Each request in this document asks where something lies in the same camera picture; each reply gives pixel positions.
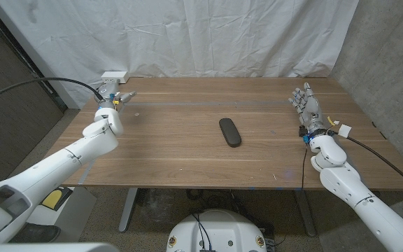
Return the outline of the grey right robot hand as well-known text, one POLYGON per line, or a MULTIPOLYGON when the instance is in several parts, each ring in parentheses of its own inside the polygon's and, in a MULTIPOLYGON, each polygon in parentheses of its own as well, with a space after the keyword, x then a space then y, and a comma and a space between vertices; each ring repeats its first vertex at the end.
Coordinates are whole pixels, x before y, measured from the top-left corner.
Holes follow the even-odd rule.
POLYGON ((288 101, 299 114, 300 124, 305 126, 309 134, 314 133, 316 130, 325 130, 319 101, 309 83, 304 83, 303 90, 297 87, 288 101))

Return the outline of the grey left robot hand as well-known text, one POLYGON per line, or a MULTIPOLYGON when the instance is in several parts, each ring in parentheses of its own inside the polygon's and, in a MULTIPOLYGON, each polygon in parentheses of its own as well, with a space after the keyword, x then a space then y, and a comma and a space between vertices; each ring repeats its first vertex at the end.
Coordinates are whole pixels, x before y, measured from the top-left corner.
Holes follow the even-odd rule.
POLYGON ((102 100, 98 102, 98 109, 110 108, 118 111, 136 96, 137 92, 121 93, 120 84, 106 83, 99 88, 99 94, 102 96, 102 100))

